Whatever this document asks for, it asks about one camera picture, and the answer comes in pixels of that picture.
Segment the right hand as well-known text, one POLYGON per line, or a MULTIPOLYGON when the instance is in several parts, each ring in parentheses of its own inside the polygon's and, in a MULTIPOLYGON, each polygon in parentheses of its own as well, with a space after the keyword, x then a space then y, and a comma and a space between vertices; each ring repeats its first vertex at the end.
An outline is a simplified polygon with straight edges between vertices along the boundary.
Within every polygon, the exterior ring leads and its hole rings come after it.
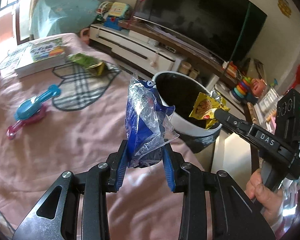
POLYGON ((283 191, 272 192, 262 183, 261 169, 257 169, 250 177, 245 188, 246 195, 256 199, 263 206, 263 216, 270 226, 282 220, 283 191))

